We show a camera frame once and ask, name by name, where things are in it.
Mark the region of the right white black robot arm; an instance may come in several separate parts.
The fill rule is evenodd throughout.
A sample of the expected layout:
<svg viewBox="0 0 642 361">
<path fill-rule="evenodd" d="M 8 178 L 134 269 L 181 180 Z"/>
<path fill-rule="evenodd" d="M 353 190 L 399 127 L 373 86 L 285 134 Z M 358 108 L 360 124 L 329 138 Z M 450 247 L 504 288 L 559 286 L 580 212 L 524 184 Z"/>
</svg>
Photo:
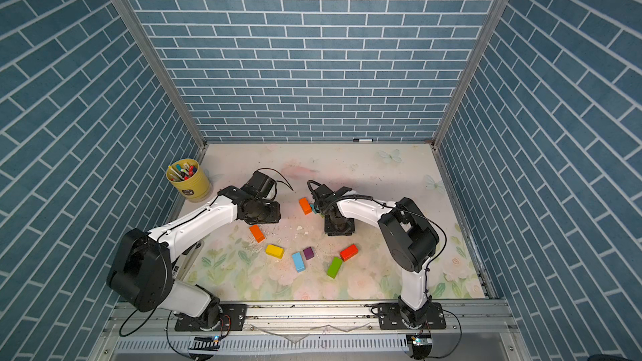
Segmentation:
<svg viewBox="0 0 642 361">
<path fill-rule="evenodd" d="M 440 242 L 436 224 L 407 197 L 398 202 L 384 202 L 350 187 L 333 191 L 315 180 L 308 180 L 307 187 L 314 210 L 324 217 L 327 236 L 350 236 L 356 222 L 380 230 L 391 257 L 402 269 L 398 298 L 401 318 L 412 329 L 426 325 L 431 308 L 427 274 Z"/>
</svg>

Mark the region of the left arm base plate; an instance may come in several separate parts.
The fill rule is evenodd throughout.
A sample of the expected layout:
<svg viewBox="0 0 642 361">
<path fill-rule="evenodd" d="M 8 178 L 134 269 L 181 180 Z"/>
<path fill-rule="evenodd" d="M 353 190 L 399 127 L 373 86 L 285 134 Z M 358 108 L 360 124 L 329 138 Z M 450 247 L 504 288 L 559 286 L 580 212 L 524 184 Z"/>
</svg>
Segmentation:
<svg viewBox="0 0 642 361">
<path fill-rule="evenodd" d="M 247 316 L 246 304 L 218 304 L 205 316 L 190 317 L 178 314 L 174 329 L 177 332 L 241 331 Z"/>
</svg>

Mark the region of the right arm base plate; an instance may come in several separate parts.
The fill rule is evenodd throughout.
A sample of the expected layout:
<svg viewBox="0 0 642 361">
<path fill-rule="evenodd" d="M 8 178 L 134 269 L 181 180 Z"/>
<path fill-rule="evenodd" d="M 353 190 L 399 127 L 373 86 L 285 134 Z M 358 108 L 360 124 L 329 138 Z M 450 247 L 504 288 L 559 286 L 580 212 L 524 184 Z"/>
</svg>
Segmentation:
<svg viewBox="0 0 642 361">
<path fill-rule="evenodd" d="M 441 304 L 428 303 L 414 310 L 401 301 L 379 303 L 372 307 L 381 330 L 445 329 L 446 321 Z"/>
</svg>

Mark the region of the orange block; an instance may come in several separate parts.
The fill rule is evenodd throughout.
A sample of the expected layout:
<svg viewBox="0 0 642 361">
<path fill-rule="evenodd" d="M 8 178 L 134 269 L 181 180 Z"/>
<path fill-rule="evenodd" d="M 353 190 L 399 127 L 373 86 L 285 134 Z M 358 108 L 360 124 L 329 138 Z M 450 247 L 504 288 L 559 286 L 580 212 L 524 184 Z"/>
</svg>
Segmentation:
<svg viewBox="0 0 642 361">
<path fill-rule="evenodd" d="M 257 243 L 260 243 L 265 240 L 265 236 L 258 225 L 253 225 L 249 227 L 249 230 Z"/>
<path fill-rule="evenodd" d="M 301 207 L 302 212 L 304 215 L 309 215 L 313 213 L 313 208 L 311 204 L 309 203 L 308 199 L 303 197 L 299 199 L 299 206 Z"/>
</svg>

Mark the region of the light blue block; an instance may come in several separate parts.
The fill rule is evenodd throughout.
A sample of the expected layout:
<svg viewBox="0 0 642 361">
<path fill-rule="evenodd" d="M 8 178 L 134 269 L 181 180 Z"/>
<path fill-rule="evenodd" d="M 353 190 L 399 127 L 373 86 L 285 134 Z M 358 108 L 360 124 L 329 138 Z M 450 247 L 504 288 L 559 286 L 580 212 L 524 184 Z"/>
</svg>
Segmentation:
<svg viewBox="0 0 642 361">
<path fill-rule="evenodd" d="M 294 262 L 294 267 L 297 272 L 302 272 L 305 270 L 305 265 L 304 265 L 304 259 L 302 257 L 302 254 L 300 252 L 295 252 L 292 255 L 292 259 Z"/>
</svg>

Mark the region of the yellow block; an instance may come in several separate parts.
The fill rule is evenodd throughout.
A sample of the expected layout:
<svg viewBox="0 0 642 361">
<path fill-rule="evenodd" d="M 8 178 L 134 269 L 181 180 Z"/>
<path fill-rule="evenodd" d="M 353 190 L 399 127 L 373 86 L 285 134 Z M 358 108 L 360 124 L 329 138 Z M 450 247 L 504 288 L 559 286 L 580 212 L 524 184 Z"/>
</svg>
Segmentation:
<svg viewBox="0 0 642 361">
<path fill-rule="evenodd" d="M 276 246 L 274 244 L 269 244 L 265 248 L 265 252 L 270 257 L 275 257 L 277 259 L 282 259 L 285 253 L 285 250 L 282 247 Z"/>
</svg>

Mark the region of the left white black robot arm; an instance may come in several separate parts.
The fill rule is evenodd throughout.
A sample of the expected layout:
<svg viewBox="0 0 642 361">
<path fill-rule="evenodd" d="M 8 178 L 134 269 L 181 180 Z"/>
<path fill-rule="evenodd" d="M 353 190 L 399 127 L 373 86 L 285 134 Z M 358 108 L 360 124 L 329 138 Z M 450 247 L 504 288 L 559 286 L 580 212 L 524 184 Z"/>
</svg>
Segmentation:
<svg viewBox="0 0 642 361">
<path fill-rule="evenodd" d="M 165 309 L 194 321 L 198 330 L 222 320 L 220 299 L 205 288 L 177 280 L 173 267 L 187 250 L 220 227 L 280 221 L 277 182 L 256 170 L 240 188 L 229 186 L 184 217 L 144 232 L 133 229 L 120 240 L 106 285 L 139 312 Z"/>
</svg>

